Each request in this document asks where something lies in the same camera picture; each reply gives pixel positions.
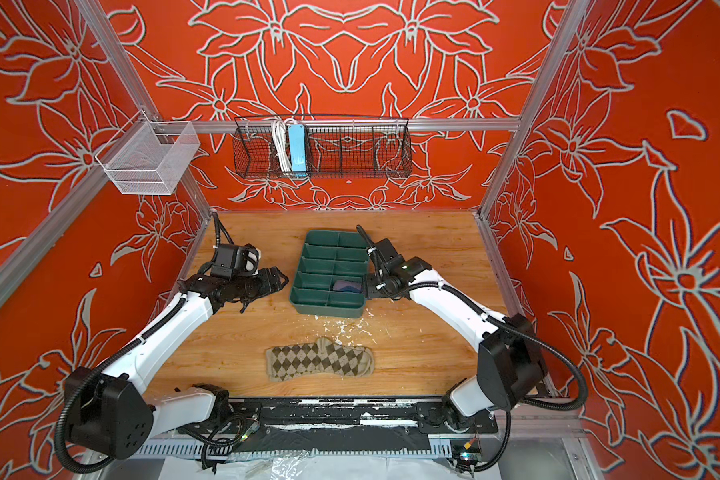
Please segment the purple sock with yellow cuff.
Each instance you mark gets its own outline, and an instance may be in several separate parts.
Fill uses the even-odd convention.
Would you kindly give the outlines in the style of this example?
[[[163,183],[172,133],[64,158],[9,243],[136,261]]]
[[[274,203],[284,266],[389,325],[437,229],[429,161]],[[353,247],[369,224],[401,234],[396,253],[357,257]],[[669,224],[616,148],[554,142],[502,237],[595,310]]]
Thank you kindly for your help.
[[[337,279],[333,283],[331,290],[335,292],[362,294],[363,284],[361,281],[356,280]]]

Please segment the green plastic divider tray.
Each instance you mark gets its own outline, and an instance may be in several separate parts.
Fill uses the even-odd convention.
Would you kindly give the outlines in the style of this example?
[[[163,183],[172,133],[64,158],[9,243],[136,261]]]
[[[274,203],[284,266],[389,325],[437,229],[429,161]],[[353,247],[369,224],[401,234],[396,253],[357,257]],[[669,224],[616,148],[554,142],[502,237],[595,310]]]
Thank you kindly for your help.
[[[357,232],[314,229],[307,232],[289,300],[302,315],[359,318],[362,294],[331,290],[337,279],[361,281],[369,273],[367,245]]]

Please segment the beige argyle sock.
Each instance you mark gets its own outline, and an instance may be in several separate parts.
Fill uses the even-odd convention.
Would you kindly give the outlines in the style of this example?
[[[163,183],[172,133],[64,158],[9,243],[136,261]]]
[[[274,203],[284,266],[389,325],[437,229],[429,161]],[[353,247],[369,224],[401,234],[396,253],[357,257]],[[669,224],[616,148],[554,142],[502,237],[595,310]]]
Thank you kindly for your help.
[[[272,382],[316,374],[362,378],[375,371],[371,349],[342,345],[325,337],[312,343],[270,348],[265,352],[265,359],[267,376]]]

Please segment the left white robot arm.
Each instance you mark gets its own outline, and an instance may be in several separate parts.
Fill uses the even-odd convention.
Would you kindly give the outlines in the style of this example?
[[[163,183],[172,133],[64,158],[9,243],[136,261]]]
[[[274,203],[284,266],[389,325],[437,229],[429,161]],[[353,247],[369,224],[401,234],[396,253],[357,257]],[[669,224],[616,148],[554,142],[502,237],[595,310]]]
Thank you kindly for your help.
[[[130,342],[95,367],[79,367],[65,379],[53,438],[64,469],[75,474],[100,471],[172,430],[184,431],[207,449],[228,446],[228,440],[215,436],[235,416],[226,389],[199,384],[158,400],[145,396],[165,362],[222,307],[238,304],[246,309],[289,282],[280,269],[261,266],[259,249],[235,243],[216,212],[211,219],[211,259],[179,281],[165,309]]]

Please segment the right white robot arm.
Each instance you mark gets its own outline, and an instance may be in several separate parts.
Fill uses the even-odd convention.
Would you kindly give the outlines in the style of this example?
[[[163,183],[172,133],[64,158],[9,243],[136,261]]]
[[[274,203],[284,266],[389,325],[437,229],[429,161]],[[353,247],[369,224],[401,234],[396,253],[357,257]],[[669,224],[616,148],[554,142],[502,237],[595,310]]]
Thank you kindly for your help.
[[[364,280],[365,297],[410,300],[436,314],[476,352],[476,374],[445,396],[456,415],[469,418],[483,411],[509,413],[519,403],[549,411],[575,411],[585,405],[589,389],[580,368],[540,340],[526,317],[507,316],[480,304],[423,259],[406,259],[389,239],[375,242],[362,226],[356,230],[366,243],[373,266]],[[578,386],[574,398],[546,401],[529,396],[548,373],[545,352],[572,374]]]

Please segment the light blue box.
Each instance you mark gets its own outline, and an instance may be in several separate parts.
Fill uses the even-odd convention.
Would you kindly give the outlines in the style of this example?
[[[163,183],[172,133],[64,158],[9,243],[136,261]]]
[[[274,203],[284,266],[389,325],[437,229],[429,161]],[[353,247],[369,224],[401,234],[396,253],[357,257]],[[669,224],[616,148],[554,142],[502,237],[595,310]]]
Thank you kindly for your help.
[[[288,126],[291,171],[297,176],[307,174],[307,139],[306,130],[301,124]]]

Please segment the clear acrylic wall bin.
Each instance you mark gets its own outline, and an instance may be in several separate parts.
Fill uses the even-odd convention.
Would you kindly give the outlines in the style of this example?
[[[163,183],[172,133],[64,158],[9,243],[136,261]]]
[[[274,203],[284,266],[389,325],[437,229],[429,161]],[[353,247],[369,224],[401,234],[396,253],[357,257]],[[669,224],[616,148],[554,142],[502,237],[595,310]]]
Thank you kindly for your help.
[[[120,193],[164,196],[176,191],[199,148],[192,123],[163,124],[138,111],[101,146],[94,160]]]

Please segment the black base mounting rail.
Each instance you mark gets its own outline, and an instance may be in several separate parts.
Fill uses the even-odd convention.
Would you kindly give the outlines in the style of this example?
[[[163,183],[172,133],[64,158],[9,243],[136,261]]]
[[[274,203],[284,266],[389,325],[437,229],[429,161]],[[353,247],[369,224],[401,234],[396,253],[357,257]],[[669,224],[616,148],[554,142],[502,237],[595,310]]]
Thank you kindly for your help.
[[[499,433],[494,416],[461,417],[438,397],[249,398],[230,401],[232,417],[177,433],[210,440],[209,455],[378,455],[446,458]]]

